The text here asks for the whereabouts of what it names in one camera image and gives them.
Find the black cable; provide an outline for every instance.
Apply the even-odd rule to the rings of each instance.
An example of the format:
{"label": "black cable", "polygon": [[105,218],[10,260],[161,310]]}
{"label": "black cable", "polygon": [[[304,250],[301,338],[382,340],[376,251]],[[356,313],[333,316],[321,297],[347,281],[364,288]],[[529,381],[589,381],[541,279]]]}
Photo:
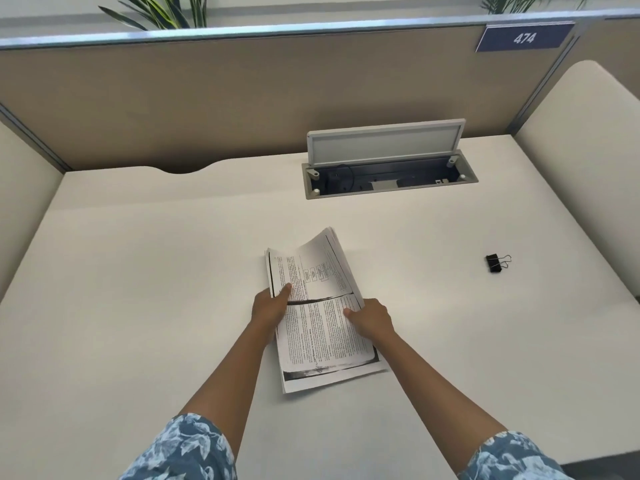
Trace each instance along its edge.
{"label": "black cable", "polygon": [[336,168],[340,168],[341,166],[345,166],[349,169],[349,171],[351,172],[351,186],[349,187],[349,190],[347,190],[348,192],[351,192],[353,190],[353,186],[356,183],[356,174],[353,172],[353,168],[351,168],[349,165],[345,164],[345,163],[340,163],[340,165],[338,165]]}

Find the number sign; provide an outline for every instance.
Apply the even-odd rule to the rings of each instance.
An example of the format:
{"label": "number sign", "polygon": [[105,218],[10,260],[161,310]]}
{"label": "number sign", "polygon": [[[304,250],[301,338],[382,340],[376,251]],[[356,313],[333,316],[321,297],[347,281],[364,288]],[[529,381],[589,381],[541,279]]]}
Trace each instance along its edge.
{"label": "number sign", "polygon": [[562,45],[573,26],[573,22],[488,25],[476,52],[557,48]]}

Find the white side divider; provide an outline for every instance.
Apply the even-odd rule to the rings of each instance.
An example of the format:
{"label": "white side divider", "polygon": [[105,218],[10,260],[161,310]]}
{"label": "white side divider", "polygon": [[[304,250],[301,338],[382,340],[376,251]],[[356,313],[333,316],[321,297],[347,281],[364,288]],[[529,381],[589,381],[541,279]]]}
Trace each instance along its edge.
{"label": "white side divider", "polygon": [[572,66],[516,136],[640,296],[640,101],[593,61]]}
{"label": "white side divider", "polygon": [[0,123],[0,300],[61,180],[62,173]]}

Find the printed document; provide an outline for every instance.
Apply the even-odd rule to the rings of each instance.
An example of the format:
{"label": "printed document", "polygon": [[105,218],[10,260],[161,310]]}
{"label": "printed document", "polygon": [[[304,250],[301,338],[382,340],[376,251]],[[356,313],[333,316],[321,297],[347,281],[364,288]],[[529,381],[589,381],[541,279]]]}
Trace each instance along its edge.
{"label": "printed document", "polygon": [[331,227],[290,253],[268,249],[265,258],[271,296],[293,285],[276,330],[285,393],[387,368],[342,312],[360,310],[364,302]]}

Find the green potted plant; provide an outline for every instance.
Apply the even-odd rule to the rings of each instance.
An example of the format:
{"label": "green potted plant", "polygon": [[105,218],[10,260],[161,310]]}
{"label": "green potted plant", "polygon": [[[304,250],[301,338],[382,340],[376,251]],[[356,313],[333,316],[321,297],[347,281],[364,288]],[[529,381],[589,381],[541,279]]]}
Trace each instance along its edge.
{"label": "green potted plant", "polygon": [[[491,14],[524,13],[536,3],[544,1],[549,3],[552,0],[483,0],[480,6]],[[578,8],[583,7],[585,3],[587,0],[580,0]]]}
{"label": "green potted plant", "polygon": [[[160,30],[190,29],[192,28],[187,17],[188,13],[182,10],[180,0],[126,0],[128,3],[118,0],[118,3],[140,15],[154,27]],[[207,26],[207,0],[189,0],[190,15],[193,28]],[[139,30],[148,30],[142,23],[118,13],[110,8],[99,6],[103,12],[128,27]]]}

